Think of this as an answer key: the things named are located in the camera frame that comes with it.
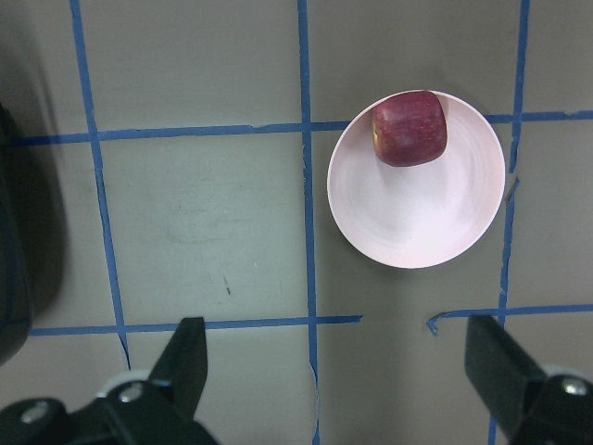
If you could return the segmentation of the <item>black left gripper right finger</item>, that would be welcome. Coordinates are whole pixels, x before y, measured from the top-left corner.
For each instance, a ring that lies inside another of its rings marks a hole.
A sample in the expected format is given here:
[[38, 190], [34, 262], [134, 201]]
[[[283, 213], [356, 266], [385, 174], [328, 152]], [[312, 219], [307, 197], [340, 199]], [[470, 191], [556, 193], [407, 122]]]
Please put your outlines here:
[[546, 370], [495, 318], [469, 317], [464, 370], [509, 444], [592, 442], [592, 382]]

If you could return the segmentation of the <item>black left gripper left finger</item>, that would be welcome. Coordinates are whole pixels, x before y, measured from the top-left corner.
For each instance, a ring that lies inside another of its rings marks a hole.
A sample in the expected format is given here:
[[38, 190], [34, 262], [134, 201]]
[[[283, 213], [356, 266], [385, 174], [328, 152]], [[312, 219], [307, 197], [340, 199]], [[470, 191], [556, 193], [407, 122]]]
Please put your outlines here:
[[208, 376], [205, 321], [184, 318], [145, 379], [117, 384], [69, 413], [52, 398], [1, 411], [3, 444], [216, 444], [195, 419]]

